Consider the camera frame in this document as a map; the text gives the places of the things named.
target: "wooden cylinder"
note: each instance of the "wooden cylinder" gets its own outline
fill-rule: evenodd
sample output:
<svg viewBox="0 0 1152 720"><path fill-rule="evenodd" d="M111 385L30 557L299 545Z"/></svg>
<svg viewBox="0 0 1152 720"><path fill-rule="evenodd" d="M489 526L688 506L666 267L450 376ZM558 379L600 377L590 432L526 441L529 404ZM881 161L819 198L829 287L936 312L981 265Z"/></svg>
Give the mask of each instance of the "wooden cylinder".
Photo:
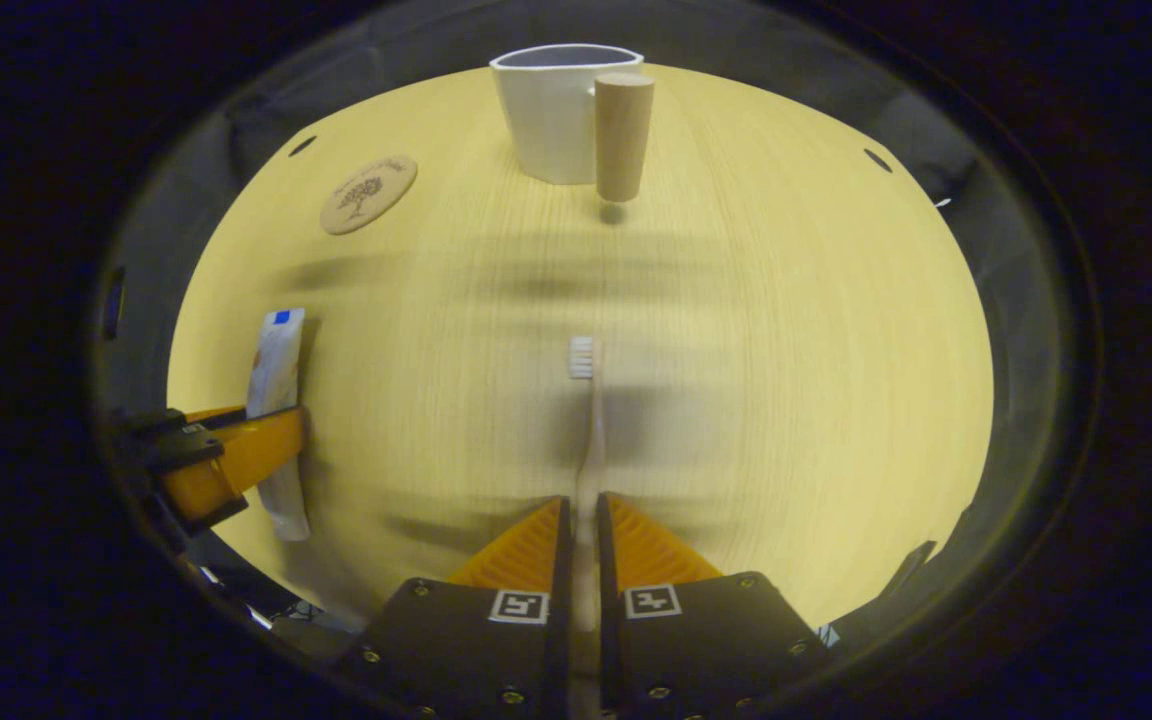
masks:
<svg viewBox="0 0 1152 720"><path fill-rule="evenodd" d="M598 192L604 200L634 200L639 195L654 90L655 79L635 73L594 78Z"/></svg>

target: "toothbrush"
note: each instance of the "toothbrush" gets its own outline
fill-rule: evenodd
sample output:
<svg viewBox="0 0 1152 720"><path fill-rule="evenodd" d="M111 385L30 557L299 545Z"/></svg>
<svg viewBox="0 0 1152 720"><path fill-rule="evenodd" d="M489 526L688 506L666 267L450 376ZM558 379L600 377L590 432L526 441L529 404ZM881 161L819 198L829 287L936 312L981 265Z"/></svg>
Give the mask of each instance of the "toothbrush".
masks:
<svg viewBox="0 0 1152 720"><path fill-rule="evenodd" d="M571 338L567 370L573 379L588 379L593 386L589 404L589 450L576 475L576 537L573 548L573 629L593 634L599 612L594 508L598 506L598 493L602 491L604 467L607 465L607 438L602 430L602 343L593 338Z"/></svg>

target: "white cup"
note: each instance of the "white cup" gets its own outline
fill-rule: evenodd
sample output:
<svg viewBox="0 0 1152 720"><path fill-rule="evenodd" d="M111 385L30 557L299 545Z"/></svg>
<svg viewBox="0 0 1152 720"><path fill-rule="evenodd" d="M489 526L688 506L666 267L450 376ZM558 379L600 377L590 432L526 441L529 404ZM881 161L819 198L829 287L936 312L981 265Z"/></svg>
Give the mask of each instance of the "white cup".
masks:
<svg viewBox="0 0 1152 720"><path fill-rule="evenodd" d="M608 45L541 45L492 60L522 172L554 184L594 182L594 77L639 73L643 55Z"/></svg>

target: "cork coaster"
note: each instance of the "cork coaster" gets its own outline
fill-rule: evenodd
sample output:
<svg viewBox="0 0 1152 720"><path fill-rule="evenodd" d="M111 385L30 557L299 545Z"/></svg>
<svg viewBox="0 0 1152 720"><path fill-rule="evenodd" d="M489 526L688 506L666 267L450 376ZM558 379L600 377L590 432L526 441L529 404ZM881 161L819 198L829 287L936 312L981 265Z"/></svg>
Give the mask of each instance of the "cork coaster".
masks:
<svg viewBox="0 0 1152 720"><path fill-rule="evenodd" d="M323 205L319 223L332 234L356 232L388 210L416 180L416 160L389 156L367 165L335 188Z"/></svg>

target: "wooden table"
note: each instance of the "wooden table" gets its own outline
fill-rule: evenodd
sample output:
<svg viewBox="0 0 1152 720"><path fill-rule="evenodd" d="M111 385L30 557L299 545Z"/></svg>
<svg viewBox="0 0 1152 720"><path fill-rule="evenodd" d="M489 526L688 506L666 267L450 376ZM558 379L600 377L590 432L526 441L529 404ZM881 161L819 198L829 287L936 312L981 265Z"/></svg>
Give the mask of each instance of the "wooden table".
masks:
<svg viewBox="0 0 1152 720"><path fill-rule="evenodd" d="M643 194L621 213L521 173L486 69L342 109L257 173L189 285L168 401L242 406L262 316L304 306L314 537L276 541L252 492L215 528L234 550L344 615L445 577L573 491L589 393L567 378L573 334L607 348L607 488L723 573L767 574L810 624L945 541L980 477L993 382L940 213L890 152L817 111L646 73ZM407 196L326 234L333 188L392 154L420 166Z"/></svg>

